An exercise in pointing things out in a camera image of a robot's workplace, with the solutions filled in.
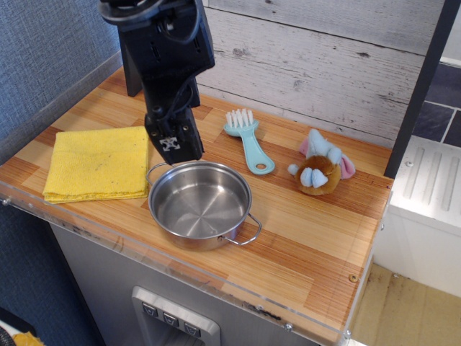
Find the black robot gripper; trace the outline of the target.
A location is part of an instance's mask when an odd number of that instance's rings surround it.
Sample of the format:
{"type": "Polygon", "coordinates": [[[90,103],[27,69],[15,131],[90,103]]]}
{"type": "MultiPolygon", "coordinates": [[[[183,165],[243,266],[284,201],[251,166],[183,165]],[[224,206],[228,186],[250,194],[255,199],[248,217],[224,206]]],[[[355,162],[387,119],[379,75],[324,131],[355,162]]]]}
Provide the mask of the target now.
{"type": "Polygon", "coordinates": [[[118,28],[140,75],[145,128],[167,164],[202,158],[191,107],[200,103],[196,77],[215,65],[201,1],[101,1],[99,13],[118,28]]]}

